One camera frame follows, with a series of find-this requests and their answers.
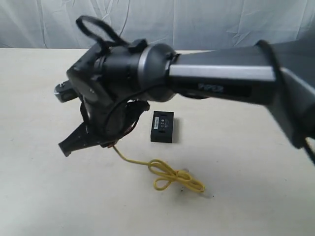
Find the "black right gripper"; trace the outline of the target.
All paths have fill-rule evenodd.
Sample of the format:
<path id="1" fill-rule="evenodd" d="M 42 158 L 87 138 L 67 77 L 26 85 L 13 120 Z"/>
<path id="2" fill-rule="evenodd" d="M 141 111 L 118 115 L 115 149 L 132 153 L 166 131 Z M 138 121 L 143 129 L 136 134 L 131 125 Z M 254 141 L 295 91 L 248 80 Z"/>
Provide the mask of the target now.
<path id="1" fill-rule="evenodd" d="M 129 134 L 149 108 L 149 103 L 142 100 L 124 101 L 106 109 L 84 102 L 80 107 L 83 122 L 59 147 L 66 157 L 85 148 L 110 147 Z"/>

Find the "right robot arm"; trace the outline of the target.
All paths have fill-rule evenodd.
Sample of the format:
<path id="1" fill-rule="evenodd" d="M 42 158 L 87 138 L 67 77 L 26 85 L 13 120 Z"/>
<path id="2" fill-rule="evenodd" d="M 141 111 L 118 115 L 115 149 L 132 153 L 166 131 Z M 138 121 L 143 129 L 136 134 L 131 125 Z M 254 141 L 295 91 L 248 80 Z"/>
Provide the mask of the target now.
<path id="1" fill-rule="evenodd" d="M 108 147 L 127 135 L 149 102 L 180 94 L 265 106 L 295 148 L 315 136 L 315 45 L 303 40 L 194 54 L 136 40 L 103 49 L 95 44 L 56 86 L 61 102 L 78 98 L 83 123 L 59 147 L 65 156 Z"/>

